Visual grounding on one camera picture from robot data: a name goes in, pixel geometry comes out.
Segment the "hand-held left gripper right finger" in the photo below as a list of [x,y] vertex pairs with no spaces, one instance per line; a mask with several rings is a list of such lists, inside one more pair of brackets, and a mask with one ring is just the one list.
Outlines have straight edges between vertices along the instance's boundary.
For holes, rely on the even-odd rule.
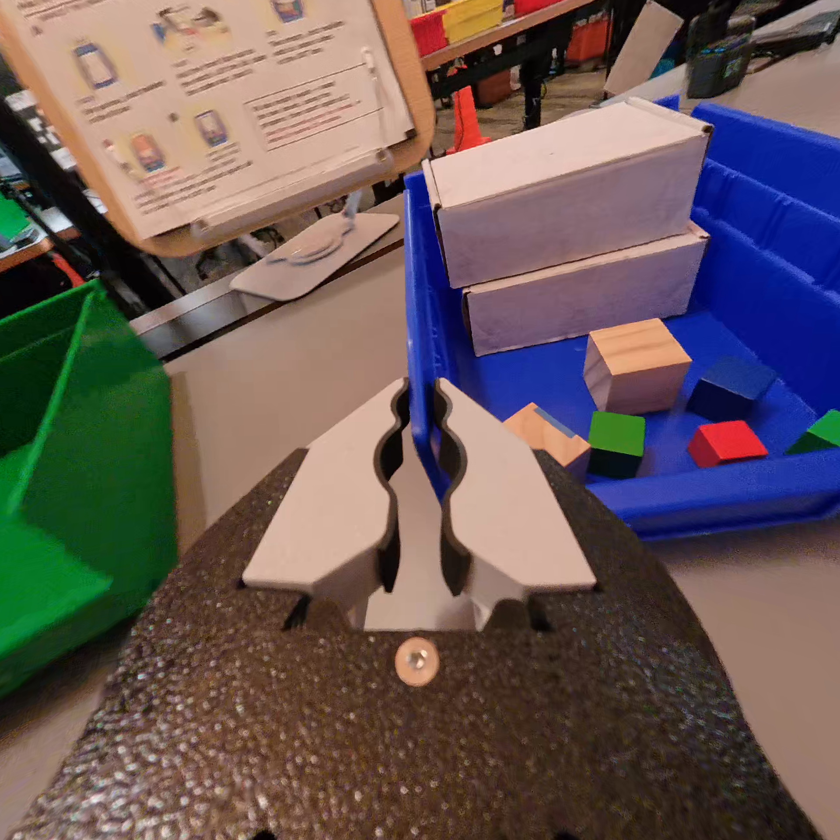
[[434,384],[444,581],[483,630],[501,602],[590,592],[595,574],[532,449],[449,380]]

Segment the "black flat electronic device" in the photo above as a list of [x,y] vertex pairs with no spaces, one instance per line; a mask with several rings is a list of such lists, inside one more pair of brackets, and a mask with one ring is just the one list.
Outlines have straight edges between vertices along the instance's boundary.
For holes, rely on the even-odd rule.
[[831,45],[839,30],[839,11],[829,10],[806,18],[792,26],[773,33],[763,32],[753,36],[756,49],[770,53],[795,53]]

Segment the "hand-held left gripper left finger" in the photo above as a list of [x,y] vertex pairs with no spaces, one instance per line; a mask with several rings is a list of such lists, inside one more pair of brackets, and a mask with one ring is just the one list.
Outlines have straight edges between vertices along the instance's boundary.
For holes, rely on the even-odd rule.
[[398,502],[409,420],[406,378],[395,380],[306,449],[245,568],[245,587],[334,603],[364,625],[371,596],[392,593],[400,567]]

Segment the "white tilted card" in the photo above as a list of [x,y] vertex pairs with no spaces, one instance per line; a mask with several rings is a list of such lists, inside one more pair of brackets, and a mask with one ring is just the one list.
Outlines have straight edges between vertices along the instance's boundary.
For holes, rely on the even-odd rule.
[[661,3],[646,1],[606,76],[605,98],[623,95],[651,78],[683,22]]

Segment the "orange traffic cone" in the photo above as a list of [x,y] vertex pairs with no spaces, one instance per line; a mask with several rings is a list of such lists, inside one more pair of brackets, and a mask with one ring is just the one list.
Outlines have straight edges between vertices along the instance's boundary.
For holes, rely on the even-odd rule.
[[491,139],[484,136],[480,131],[471,86],[455,91],[452,102],[455,118],[454,140],[446,155],[472,150],[490,143]]

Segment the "white cardboard mailer box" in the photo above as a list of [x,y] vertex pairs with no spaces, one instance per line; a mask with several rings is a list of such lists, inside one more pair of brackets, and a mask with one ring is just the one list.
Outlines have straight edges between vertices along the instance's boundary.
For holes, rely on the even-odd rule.
[[681,234],[464,289],[461,309],[481,357],[684,314],[711,237]]
[[629,98],[424,162],[450,286],[680,235],[712,133]]

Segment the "medium green cube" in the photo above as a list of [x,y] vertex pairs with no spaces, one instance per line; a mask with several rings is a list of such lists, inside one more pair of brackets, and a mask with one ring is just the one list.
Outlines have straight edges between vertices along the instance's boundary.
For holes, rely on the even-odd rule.
[[802,455],[839,448],[839,411],[833,409],[809,426],[785,450],[786,455]]

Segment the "plain wooden cube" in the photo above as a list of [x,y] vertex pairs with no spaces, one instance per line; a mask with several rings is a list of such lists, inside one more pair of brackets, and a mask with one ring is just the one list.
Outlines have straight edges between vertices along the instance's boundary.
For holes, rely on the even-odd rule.
[[638,416],[671,410],[691,363],[654,318],[592,331],[583,377],[597,411]]

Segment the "blue plastic bin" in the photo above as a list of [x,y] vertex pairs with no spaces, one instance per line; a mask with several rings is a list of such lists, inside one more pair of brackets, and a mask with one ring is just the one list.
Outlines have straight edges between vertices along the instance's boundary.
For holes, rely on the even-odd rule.
[[[749,424],[767,458],[699,468],[687,452],[701,419],[681,407],[647,420],[637,477],[594,477],[593,492],[644,540],[759,529],[838,514],[838,448],[788,455],[839,407],[838,140],[703,103],[710,151],[692,210],[710,234],[687,314],[669,329],[693,360],[691,392],[722,356],[776,373]],[[439,500],[437,378],[500,420],[537,403],[587,433],[594,404],[583,381],[585,338],[478,358],[446,278],[424,178],[406,178],[407,366],[416,451]]]

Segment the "green plastic bin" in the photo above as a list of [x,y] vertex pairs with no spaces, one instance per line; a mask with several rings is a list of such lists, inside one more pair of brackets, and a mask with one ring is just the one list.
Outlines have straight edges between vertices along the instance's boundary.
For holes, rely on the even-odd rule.
[[2,321],[1,697],[177,560],[171,383],[98,281]]

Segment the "yellow storage bin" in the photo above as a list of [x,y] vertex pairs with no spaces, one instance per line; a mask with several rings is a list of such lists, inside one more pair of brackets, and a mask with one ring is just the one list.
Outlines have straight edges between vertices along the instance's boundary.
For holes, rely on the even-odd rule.
[[503,1],[453,1],[443,6],[444,34],[449,45],[499,26]]

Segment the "dark electronic device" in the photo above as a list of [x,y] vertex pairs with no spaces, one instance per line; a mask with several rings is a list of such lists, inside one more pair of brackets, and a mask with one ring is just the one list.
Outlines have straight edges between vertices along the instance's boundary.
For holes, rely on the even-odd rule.
[[752,14],[739,1],[713,1],[695,16],[686,45],[686,97],[711,99],[738,87],[753,55]]

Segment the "small green cube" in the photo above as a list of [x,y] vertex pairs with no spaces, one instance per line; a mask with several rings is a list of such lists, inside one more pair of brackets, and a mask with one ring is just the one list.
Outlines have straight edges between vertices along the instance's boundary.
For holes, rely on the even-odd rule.
[[643,416],[593,412],[587,473],[611,480],[635,478],[644,459],[646,432]]

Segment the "dark blue cube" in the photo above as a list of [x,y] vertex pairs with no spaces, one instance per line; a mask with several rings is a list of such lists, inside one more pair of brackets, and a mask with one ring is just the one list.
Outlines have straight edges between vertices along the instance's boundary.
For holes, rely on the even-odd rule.
[[776,380],[765,364],[722,355],[700,376],[686,412],[713,423],[747,421]]

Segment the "large wooden cube grey face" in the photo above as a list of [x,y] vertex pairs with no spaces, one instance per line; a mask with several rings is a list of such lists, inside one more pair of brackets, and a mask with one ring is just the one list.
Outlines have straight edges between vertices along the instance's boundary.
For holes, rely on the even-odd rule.
[[531,449],[546,452],[573,478],[585,483],[591,445],[536,403],[521,408],[506,419],[503,426]]

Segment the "orange crate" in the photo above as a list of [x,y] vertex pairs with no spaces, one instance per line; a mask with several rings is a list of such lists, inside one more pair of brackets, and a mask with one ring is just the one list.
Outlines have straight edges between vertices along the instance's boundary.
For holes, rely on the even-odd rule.
[[610,45],[611,29],[609,17],[590,17],[579,21],[573,26],[564,55],[565,63],[578,67],[587,61],[602,60]]

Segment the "red cube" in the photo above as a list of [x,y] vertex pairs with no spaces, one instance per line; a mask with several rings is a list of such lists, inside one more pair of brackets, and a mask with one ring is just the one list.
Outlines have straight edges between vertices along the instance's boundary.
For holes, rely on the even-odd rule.
[[742,420],[698,426],[686,451],[699,468],[712,468],[764,459],[769,451]]

